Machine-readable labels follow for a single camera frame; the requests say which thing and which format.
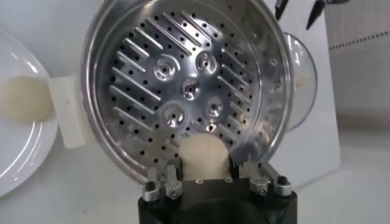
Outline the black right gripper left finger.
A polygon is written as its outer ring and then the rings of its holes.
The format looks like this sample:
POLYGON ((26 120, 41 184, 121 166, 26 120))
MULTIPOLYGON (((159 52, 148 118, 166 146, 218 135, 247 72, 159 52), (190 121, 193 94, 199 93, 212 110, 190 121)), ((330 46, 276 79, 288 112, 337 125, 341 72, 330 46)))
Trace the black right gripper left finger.
POLYGON ((170 159, 164 168, 147 170, 147 181, 142 189, 143 201, 158 201, 160 197, 176 200, 183 194, 181 158, 170 159))

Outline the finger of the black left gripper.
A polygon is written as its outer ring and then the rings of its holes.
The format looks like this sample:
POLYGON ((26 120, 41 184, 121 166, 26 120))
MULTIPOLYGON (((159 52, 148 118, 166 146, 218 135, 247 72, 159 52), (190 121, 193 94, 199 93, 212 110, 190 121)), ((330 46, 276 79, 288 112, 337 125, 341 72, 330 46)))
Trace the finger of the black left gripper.
POLYGON ((283 12, 286 8, 287 3, 289 0, 277 0, 275 3, 275 18, 277 21, 280 20, 280 18, 283 15, 283 12))
POLYGON ((325 0, 315 0, 313 4, 313 8, 311 9, 308 22, 306 25, 306 30, 309 30, 310 27, 314 24, 314 22, 317 20, 317 18, 321 15, 323 9, 326 6, 325 0))

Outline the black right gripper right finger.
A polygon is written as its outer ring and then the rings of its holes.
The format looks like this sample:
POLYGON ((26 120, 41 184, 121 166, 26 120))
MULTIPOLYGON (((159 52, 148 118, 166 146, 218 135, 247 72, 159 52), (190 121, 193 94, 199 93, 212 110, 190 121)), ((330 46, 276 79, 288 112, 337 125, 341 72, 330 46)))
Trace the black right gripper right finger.
POLYGON ((292 184, 280 175, 269 163, 245 161, 238 164, 231 159, 231 194, 244 195, 251 192, 265 197, 269 191, 278 197, 290 197, 292 184))

